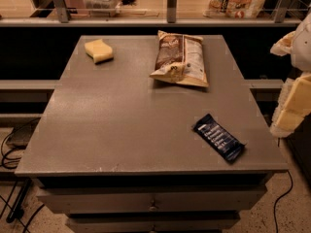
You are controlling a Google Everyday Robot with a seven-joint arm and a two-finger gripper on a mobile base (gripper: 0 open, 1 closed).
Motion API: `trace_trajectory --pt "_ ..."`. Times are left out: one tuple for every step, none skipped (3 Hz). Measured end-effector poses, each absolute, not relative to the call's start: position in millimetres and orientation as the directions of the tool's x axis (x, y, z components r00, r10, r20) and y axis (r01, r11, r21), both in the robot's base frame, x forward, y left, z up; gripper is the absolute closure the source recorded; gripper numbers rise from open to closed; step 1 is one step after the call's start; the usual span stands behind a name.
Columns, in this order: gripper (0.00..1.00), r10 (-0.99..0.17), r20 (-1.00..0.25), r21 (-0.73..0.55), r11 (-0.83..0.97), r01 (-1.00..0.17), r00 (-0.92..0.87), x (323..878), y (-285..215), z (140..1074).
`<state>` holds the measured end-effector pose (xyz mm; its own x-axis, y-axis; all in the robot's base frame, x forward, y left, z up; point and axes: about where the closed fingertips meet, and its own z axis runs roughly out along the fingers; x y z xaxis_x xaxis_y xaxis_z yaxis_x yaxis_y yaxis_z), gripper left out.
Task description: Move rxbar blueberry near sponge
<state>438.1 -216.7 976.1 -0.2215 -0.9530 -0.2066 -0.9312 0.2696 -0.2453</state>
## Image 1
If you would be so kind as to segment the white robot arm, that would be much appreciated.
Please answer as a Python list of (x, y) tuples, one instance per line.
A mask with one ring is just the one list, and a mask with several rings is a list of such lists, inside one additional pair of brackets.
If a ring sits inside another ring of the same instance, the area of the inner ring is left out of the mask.
[(272, 117), (271, 134), (286, 138), (311, 114), (311, 15), (275, 43), (270, 52), (279, 56), (289, 54), (294, 68), (302, 72), (298, 78), (286, 79)]

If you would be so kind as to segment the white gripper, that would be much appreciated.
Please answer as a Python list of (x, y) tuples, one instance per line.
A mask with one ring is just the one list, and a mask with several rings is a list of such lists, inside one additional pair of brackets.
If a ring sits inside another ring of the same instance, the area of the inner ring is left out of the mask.
[(297, 30), (284, 36), (270, 50), (275, 55), (289, 54), (294, 68), (301, 71), (298, 78), (287, 78), (283, 83), (270, 126), (274, 137), (288, 137), (311, 113), (310, 50), (310, 34)]

